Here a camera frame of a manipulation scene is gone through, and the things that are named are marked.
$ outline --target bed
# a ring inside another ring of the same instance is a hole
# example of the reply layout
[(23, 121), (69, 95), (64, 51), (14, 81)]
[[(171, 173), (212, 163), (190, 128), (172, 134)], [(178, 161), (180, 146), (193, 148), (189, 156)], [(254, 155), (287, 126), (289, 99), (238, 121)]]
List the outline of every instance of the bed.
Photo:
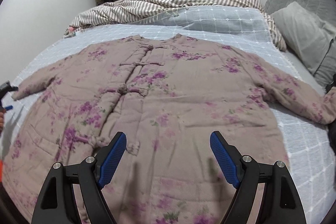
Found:
[[(231, 25), (230, 20), (252, 22), (254, 30), (240, 24)], [(320, 94), (324, 89), (307, 73), (298, 58), (280, 52), (272, 43), (269, 27), (261, 13), (253, 8), (224, 7), (219, 5), (186, 7), (160, 13), (132, 24), (106, 25), (77, 32), (76, 36), (62, 39), (39, 54), (13, 81), (18, 85), (34, 71), (92, 43), (98, 43), (127, 35), (140, 34), (146, 38), (163, 40), (180, 33), (189, 37), (232, 45), (246, 52), (253, 52), (281, 70), (303, 80)], [(13, 102), (7, 95), (4, 105), (13, 105), (14, 111), (6, 117), (3, 136), (0, 139), (1, 156), (7, 154), (25, 116), (39, 94)], [(283, 133), (289, 156), (290, 172), (297, 186), (307, 223), (318, 224), (326, 216), (336, 199), (334, 190), (335, 156), (330, 148), (326, 128), (298, 117), (278, 104), (270, 104)]]

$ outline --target floral quilted jacket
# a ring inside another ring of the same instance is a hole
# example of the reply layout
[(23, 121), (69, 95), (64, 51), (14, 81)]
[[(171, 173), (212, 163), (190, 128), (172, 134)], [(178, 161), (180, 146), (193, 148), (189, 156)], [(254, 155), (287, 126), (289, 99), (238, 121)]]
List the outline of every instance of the floral quilted jacket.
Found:
[[(255, 54), (181, 35), (90, 45), (35, 72), (13, 98), (40, 90), (3, 170), (28, 221), (54, 162), (80, 163), (123, 131), (127, 151), (102, 190), (118, 223), (215, 223), (235, 190), (210, 149), (214, 130), (259, 162), (288, 164), (266, 101), (318, 123), (336, 118), (335, 88), (321, 97)], [(89, 222), (79, 187), (75, 194)]]

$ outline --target purple flower print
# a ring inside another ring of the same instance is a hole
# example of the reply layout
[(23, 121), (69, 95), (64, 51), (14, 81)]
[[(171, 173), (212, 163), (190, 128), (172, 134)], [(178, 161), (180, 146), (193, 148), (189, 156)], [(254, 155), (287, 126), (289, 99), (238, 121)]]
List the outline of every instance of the purple flower print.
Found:
[(44, 93), (43, 93), (43, 97), (42, 97), (42, 102), (44, 103), (46, 100), (48, 100), (51, 96), (51, 92), (49, 90), (46, 90)]
[(14, 143), (14, 151), (13, 151), (13, 154), (12, 154), (12, 159), (17, 159), (18, 157), (20, 157), (21, 147), (22, 147), (21, 141), (16, 139), (16, 141)]
[(169, 199), (168, 197), (164, 197), (159, 200), (156, 206), (161, 209), (168, 209), (170, 207), (170, 204), (171, 204), (171, 199)]
[(289, 97), (291, 97), (293, 100), (296, 100), (296, 96), (295, 96), (295, 92), (293, 89), (291, 88), (286, 88), (283, 89), (282, 92), (286, 95), (288, 95)]
[(199, 56), (199, 55), (196, 55), (196, 56), (194, 56), (194, 57), (190, 57), (190, 58), (188, 58), (187, 60), (188, 60), (188, 61), (191, 61), (191, 60), (198, 60), (198, 59), (200, 59), (200, 58), (202, 58), (202, 57)]
[(87, 119), (85, 119), (82, 124), (84, 126), (86, 126), (87, 124), (93, 124), (94, 123), (94, 127), (95, 128), (99, 128), (100, 127), (100, 119), (101, 116), (99, 114), (94, 115), (93, 117), (88, 117)]
[(75, 137), (76, 129), (73, 126), (68, 127), (64, 130), (64, 142), (68, 147), (72, 146), (74, 137)]
[(194, 217), (194, 224), (214, 224), (216, 221), (217, 218), (213, 216), (208, 217), (205, 214)]
[(228, 72), (230, 72), (230, 73), (238, 73), (238, 72), (240, 72), (240, 70), (239, 70), (240, 66), (241, 66), (240, 62), (235, 57), (228, 58), (226, 60), (226, 64), (224, 65), (224, 67), (226, 68), (226, 70)]
[(161, 127), (166, 127), (168, 125), (168, 114), (162, 114), (159, 117), (156, 118), (156, 122)]
[(222, 46), (222, 48), (225, 49), (225, 50), (230, 50), (230, 49), (232, 49), (231, 46), (229, 46), (229, 45), (224, 45), (224, 46)]
[(159, 140), (158, 139), (152, 140), (152, 147), (154, 148), (154, 151), (156, 151), (159, 148)]
[(283, 82), (283, 80), (279, 77), (279, 75), (273, 75), (273, 77), (277, 83)]
[(83, 114), (85, 112), (89, 112), (92, 109), (92, 105), (89, 101), (86, 101), (83, 105), (79, 108), (79, 114)]
[(102, 56), (104, 56), (105, 54), (107, 54), (106, 50), (102, 50), (101, 47), (98, 47), (96, 51), (94, 52), (89, 52), (89, 58), (92, 58), (92, 60), (98, 60), (100, 61)]
[(167, 222), (165, 218), (157, 219), (155, 224), (171, 224), (172, 222)]
[(59, 79), (57, 82), (55, 82), (56, 85), (62, 84), (63, 78)]
[(140, 79), (143, 79), (143, 78), (146, 77), (147, 75), (148, 75), (147, 73), (142, 73), (142, 74), (136, 76), (136, 77), (132, 80), (132, 82), (138, 82)]
[(318, 108), (316, 103), (312, 103), (312, 107), (315, 110), (312, 120), (321, 123), (321, 121), (323, 120), (322, 110)]
[(290, 89), (290, 88), (287, 88), (287, 89), (284, 89), (283, 92), (286, 94), (286, 95), (293, 95), (294, 94), (294, 90)]
[(107, 53), (106, 50), (102, 50), (102, 51), (95, 51), (95, 52), (89, 52), (89, 57), (98, 57), (100, 55), (105, 55)]
[(265, 108), (265, 105), (262, 100), (262, 96), (260, 94), (252, 94), (252, 95), (249, 95), (247, 98), (255, 102), (258, 105), (258, 107)]
[(188, 56), (188, 54), (187, 54), (185, 51), (183, 51), (183, 52), (175, 52), (175, 53), (172, 54), (172, 56), (173, 56), (175, 59), (180, 59), (180, 58), (182, 58), (182, 57), (186, 57), (186, 56)]
[(237, 68), (234, 68), (234, 67), (227, 68), (227, 71), (230, 72), (230, 73), (238, 73), (239, 72), (239, 70)]
[(254, 64), (254, 65), (253, 65), (253, 68), (254, 68), (255, 70), (257, 70), (257, 71), (260, 71), (260, 72), (264, 71), (264, 69), (263, 69), (260, 65), (258, 65), (258, 64)]
[(166, 72), (158, 71), (152, 76), (152, 78), (153, 79), (157, 79), (157, 78), (164, 79), (164, 78), (166, 78)]
[(145, 78), (145, 82), (147, 82), (148, 84), (152, 85), (153, 84), (153, 78), (152, 77), (146, 77)]
[(334, 98), (334, 94), (335, 93), (327, 93), (324, 97), (323, 97), (323, 102), (324, 103), (331, 103), (332, 99)]

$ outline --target metal bolt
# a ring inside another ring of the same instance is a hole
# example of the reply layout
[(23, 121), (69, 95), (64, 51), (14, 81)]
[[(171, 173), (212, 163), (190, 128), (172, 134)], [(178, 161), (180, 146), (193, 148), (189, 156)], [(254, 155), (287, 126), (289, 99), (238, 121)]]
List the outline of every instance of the metal bolt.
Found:
[(252, 159), (251, 159), (251, 157), (250, 156), (244, 156), (243, 157), (243, 161), (244, 162), (250, 162)]
[(61, 164), (59, 162), (55, 163), (53, 166), (52, 166), (54, 169), (58, 169), (61, 167)]
[(285, 164), (280, 160), (280, 161), (277, 162), (277, 166), (282, 168), (282, 167), (285, 167)]
[(95, 161), (95, 157), (92, 157), (92, 156), (87, 157), (87, 158), (85, 159), (85, 161), (86, 161), (88, 164), (90, 164), (90, 163), (92, 163), (92, 162)]

